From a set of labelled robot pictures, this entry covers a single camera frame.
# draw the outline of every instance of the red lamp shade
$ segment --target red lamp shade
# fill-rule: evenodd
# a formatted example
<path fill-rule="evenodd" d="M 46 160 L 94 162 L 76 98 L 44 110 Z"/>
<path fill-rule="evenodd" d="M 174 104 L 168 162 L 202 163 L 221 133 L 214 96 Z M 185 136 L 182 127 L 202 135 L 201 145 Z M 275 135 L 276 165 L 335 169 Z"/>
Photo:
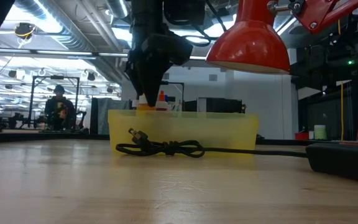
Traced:
<path fill-rule="evenodd" d="M 240 0 L 237 19 L 209 50 L 206 62 L 233 70 L 289 74 L 287 48 L 272 25 L 271 0 Z"/>

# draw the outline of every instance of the white wall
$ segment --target white wall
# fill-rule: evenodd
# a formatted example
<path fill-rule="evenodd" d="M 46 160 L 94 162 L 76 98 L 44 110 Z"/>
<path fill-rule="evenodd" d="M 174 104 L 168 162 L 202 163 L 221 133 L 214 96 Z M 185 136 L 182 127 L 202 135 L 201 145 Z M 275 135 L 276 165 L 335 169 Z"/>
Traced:
<path fill-rule="evenodd" d="M 298 132 L 298 95 L 289 75 L 261 75 L 226 71 L 219 68 L 172 67 L 170 82 L 185 82 L 185 101 L 199 97 L 242 100 L 246 113 L 259 116 L 259 134 L 267 139 L 294 139 Z M 209 74 L 217 74 L 218 81 L 210 82 Z M 162 86 L 169 96 L 181 99 L 174 86 Z M 122 99 L 135 99 L 130 82 L 122 84 Z"/>

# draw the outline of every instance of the ceiling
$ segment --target ceiling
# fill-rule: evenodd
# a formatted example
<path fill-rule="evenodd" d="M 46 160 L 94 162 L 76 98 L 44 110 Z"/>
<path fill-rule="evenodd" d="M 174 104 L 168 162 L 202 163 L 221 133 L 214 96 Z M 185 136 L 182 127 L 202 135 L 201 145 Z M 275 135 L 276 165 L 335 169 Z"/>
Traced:
<path fill-rule="evenodd" d="M 131 44 L 132 36 L 129 33 L 129 24 L 114 20 L 111 24 L 111 16 L 107 11 L 105 0 L 17 0 L 17 2 L 40 2 L 40 4 L 48 4 L 46 10 L 52 11 L 46 16 L 54 18 L 64 18 L 65 20 L 58 20 L 64 22 L 65 30 L 67 32 L 74 32 L 79 36 L 79 39 L 85 43 L 87 49 L 93 52 L 127 52 Z M 84 8 L 78 5 L 79 2 L 88 1 L 92 5 L 98 16 L 92 14 L 91 18 L 87 16 Z M 236 0 L 211 0 L 215 7 L 225 7 L 230 13 L 229 16 L 223 17 L 224 24 L 227 28 L 233 25 L 234 16 L 237 11 L 238 1 Z M 279 4 L 288 4 L 289 1 L 279 1 Z M 289 12 L 280 12 L 275 19 L 274 28 L 280 27 L 283 22 L 291 20 Z M 221 26 L 216 19 L 211 18 L 214 25 L 205 29 L 205 32 L 213 37 L 220 36 L 223 33 Z M 20 22 L 29 22 L 35 24 L 38 28 L 35 30 L 30 42 L 21 44 L 23 40 L 18 39 L 14 34 L 14 29 Z M 39 24 L 37 19 L 30 12 L 25 12 L 20 5 L 16 4 L 9 15 L 6 17 L 4 24 L 0 28 L 0 48 L 17 49 L 19 46 L 22 49 L 37 49 L 37 50 L 73 50 L 61 41 L 61 34 L 50 35 L 45 32 L 53 29 L 53 21 L 49 20 L 50 24 Z M 289 30 L 295 24 L 285 29 L 281 37 L 287 47 L 304 47 L 314 41 L 308 33 L 298 35 L 289 34 Z M 104 31 L 104 27 L 113 27 L 109 32 Z M 169 25 L 171 30 L 178 35 L 194 34 L 200 35 L 195 30 L 188 27 L 178 27 Z M 206 56 L 208 47 L 194 47 L 192 55 Z M 128 77 L 124 74 L 123 68 L 125 64 L 124 58 L 105 57 L 97 58 L 97 60 L 82 60 L 82 59 L 57 59 L 57 58 L 38 58 L 36 55 L 27 55 L 27 57 L 20 57 L 20 55 L 1 55 L 0 54 L 0 111 L 10 109 L 12 111 L 28 111 L 29 93 L 31 91 L 32 76 L 39 75 L 60 75 L 64 77 L 79 77 L 80 78 L 80 103 L 79 108 L 82 110 L 84 101 L 88 101 L 88 96 L 93 95 L 97 97 L 111 97 L 120 99 L 121 88 L 119 85 Z M 202 60 L 190 60 L 184 66 L 186 67 L 208 67 Z M 10 71 L 16 71 L 15 78 L 9 77 Z M 88 81 L 87 76 L 91 73 L 96 74 L 95 81 Z M 11 89 L 7 89 L 6 85 L 12 85 Z M 75 85 L 69 80 L 51 80 L 45 79 L 39 83 L 35 88 L 35 100 L 39 103 L 35 104 L 35 109 L 43 110 L 43 106 L 48 97 L 52 96 L 53 86 L 56 84 L 64 85 L 67 89 L 67 97 L 71 100 L 75 97 Z M 106 91 L 108 86 L 114 87 L 112 93 Z"/>

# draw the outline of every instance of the workbench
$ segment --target workbench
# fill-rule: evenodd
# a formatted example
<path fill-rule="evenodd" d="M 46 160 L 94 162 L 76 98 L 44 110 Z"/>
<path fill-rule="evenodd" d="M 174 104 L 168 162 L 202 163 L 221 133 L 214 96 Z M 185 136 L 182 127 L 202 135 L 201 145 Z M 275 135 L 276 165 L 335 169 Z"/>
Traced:
<path fill-rule="evenodd" d="M 0 223 L 358 223 L 358 182 L 295 157 L 133 157 L 102 140 L 0 143 Z"/>

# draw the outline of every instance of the small bottle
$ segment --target small bottle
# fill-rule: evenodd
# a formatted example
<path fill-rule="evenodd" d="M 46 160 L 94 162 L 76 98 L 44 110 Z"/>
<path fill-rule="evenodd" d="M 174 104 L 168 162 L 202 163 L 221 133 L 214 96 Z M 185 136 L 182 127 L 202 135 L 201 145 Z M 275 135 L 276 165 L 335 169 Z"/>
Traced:
<path fill-rule="evenodd" d="M 146 96 L 144 94 L 139 97 L 139 101 L 137 102 L 136 110 L 155 110 L 155 107 L 151 107 L 147 104 Z"/>
<path fill-rule="evenodd" d="M 155 105 L 157 111 L 168 111 L 169 104 L 165 101 L 164 91 L 161 91 L 158 96 L 157 104 Z"/>

